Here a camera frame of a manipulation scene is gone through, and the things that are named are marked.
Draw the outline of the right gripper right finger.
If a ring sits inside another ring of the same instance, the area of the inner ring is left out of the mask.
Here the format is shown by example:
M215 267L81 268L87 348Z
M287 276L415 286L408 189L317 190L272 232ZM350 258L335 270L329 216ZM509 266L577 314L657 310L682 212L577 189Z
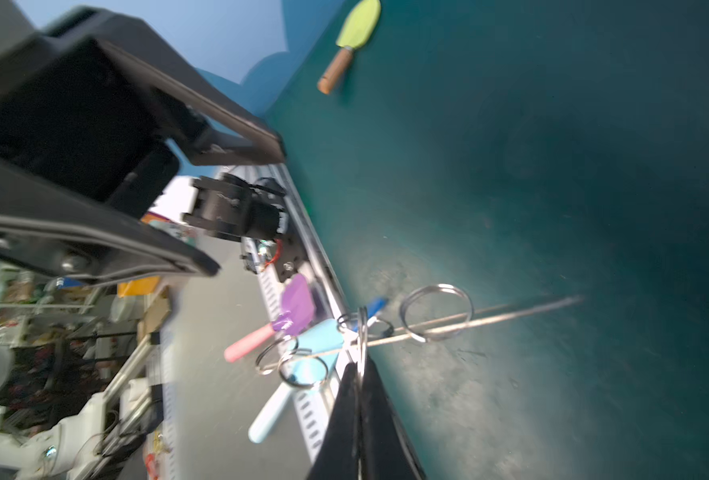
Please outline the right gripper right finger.
M366 359L360 390L359 453L363 479L425 479L374 361Z

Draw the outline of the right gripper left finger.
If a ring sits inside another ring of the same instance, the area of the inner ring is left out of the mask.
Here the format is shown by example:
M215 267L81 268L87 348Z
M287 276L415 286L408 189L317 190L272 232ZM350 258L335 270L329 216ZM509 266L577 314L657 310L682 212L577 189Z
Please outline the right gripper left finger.
M350 363L340 379L328 429L307 480L356 480L359 476L359 379Z

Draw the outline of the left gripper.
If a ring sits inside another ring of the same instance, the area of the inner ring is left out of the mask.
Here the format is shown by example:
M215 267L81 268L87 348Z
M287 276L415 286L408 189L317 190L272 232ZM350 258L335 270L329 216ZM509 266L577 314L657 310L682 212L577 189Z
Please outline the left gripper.
M82 7L39 30L0 5L0 261L90 285L218 273L142 220L182 159L264 166L286 152L146 22Z

